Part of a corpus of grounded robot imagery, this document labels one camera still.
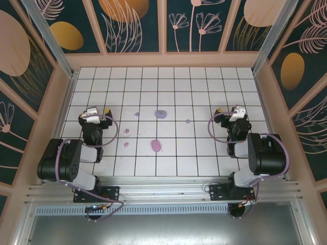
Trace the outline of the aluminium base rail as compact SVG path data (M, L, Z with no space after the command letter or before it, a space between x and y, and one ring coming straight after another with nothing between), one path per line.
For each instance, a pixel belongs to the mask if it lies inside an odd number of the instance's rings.
M225 183L227 177L126 177L100 178L104 186L120 187L119 200L125 204L208 203L209 183ZM300 185L283 178L260 183L258 202L287 202L302 199ZM71 188L58 182L29 186L26 204L71 204Z

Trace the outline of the small green circuit board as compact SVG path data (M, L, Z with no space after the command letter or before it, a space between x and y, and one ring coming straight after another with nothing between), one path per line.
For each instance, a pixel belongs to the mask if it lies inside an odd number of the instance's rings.
M111 207L110 205L104 205L104 204L91 205L91 206L86 206L84 212L85 213L104 213L104 211L110 207Z

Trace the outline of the aluminium frame bar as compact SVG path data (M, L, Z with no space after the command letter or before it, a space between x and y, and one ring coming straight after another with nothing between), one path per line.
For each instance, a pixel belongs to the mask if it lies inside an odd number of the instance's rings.
M19 216L17 226L14 231L11 245L29 245L30 234L35 219L36 205L32 202L25 202L22 213Z
M315 232L303 201L294 200L291 206L302 244L317 245Z

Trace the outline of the aluminium corner post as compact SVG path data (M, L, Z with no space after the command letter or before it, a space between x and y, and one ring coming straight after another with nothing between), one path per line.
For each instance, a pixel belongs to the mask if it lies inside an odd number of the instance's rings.
M282 35L282 32L285 29L287 23L289 22L289 19L291 18L292 14L296 12L295 9L299 5L299 1L300 0L286 0L283 3L282 8L278 12L278 15L276 16L276 19L272 27L270 28L268 35L266 36L251 68L254 77L256 77L259 71L261 70L268 55L270 54L274 45L277 43L278 39Z
M42 16L37 4L34 0L21 0L22 4L24 5L26 11L30 14L32 20L36 24L38 30L43 35L46 43L48 44L50 50L56 57L58 63L60 64L61 68L64 70L65 74L71 78L74 74L66 56L60 47L59 43L55 39L47 21Z

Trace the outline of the grey metal sheet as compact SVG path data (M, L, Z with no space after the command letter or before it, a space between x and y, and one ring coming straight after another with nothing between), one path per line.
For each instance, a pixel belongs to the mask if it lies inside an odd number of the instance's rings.
M260 203L243 218L225 213L36 216L29 245L303 245L290 202Z

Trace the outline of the aluminium side rail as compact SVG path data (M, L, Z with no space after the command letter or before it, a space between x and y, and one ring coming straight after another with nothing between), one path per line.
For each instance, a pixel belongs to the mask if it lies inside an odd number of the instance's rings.
M61 138L68 106L73 96L76 77L55 77L50 85L50 91L45 95L45 118L42 126L45 127L43 136L46 136L44 151L37 167L38 178L43 181L70 181L74 174L69 167L77 161L74 151L78 150L77 143L69 146L68 139Z

